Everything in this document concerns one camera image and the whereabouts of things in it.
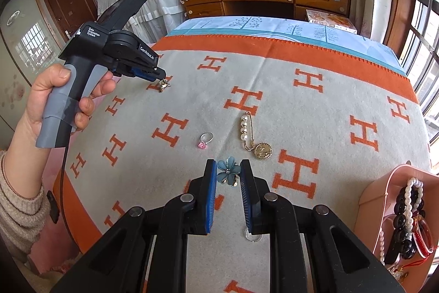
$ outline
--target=fingernail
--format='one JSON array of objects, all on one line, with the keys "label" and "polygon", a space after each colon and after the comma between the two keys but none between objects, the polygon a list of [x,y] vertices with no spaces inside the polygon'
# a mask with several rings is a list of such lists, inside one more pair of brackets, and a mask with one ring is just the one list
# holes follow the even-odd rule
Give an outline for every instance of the fingernail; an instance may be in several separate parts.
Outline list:
[{"label": "fingernail", "polygon": [[59,72],[59,76],[60,76],[62,79],[65,79],[67,76],[70,75],[71,72],[72,72],[72,70],[64,68],[64,69],[62,69],[62,70]]}]

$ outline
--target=blue patterned bed sheet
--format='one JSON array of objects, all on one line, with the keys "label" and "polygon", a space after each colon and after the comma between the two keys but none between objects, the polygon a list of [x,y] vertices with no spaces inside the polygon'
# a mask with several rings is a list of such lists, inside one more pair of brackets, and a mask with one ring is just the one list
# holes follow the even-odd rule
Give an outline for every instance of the blue patterned bed sheet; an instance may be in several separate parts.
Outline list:
[{"label": "blue patterned bed sheet", "polygon": [[260,16],[218,16],[186,20],[172,35],[247,35],[297,41],[372,61],[406,76],[389,47],[344,30],[299,20]]}]

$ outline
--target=person's left hand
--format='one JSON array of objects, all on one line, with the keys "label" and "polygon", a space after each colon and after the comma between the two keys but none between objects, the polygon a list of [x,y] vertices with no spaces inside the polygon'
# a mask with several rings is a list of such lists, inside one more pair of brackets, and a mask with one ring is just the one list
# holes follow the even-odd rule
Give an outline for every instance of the person's left hand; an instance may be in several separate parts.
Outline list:
[{"label": "person's left hand", "polygon": [[[35,140],[40,134],[43,111],[49,94],[52,92],[53,87],[65,85],[70,78],[70,73],[69,69],[57,63],[49,66],[35,79],[22,117],[26,127],[30,128],[31,135],[35,136]],[[113,80],[113,74],[108,71],[96,85],[91,95],[80,100],[79,107],[82,112],[78,112],[75,116],[75,124],[78,129],[84,129],[88,126],[89,116],[94,111],[93,98],[107,95],[113,92],[115,88],[116,83]]]}]

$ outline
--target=brown door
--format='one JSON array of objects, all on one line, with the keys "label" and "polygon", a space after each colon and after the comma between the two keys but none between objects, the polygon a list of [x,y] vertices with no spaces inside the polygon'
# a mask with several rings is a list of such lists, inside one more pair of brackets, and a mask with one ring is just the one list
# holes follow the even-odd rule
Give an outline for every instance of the brown door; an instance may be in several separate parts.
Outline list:
[{"label": "brown door", "polygon": [[94,0],[44,1],[64,40],[68,40],[84,22],[97,18]]}]

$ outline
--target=beige sweater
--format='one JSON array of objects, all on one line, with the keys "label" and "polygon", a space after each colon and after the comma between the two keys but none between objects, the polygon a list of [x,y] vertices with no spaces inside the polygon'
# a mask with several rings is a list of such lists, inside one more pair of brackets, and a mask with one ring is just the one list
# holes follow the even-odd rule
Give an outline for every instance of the beige sweater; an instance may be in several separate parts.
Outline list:
[{"label": "beige sweater", "polygon": [[41,186],[39,194],[29,200],[9,186],[4,175],[4,154],[0,152],[0,235],[21,273],[37,293],[48,293],[62,276],[58,272],[36,275],[28,268],[27,255],[40,237],[50,211],[49,201]]}]

